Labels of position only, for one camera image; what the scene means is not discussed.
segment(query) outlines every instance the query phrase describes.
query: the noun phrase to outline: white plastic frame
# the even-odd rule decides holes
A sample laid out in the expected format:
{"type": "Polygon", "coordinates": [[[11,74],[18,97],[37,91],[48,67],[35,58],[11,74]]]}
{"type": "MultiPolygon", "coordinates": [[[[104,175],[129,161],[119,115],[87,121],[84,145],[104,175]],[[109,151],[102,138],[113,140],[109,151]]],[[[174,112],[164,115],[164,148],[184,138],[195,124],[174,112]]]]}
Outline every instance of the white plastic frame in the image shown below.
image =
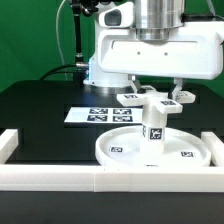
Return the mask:
{"type": "MultiPolygon", "coordinates": [[[[204,134],[218,150],[223,144],[204,134]]],[[[18,146],[17,130],[0,136],[1,191],[224,192],[224,168],[116,168],[104,166],[6,165],[18,146]]]]}

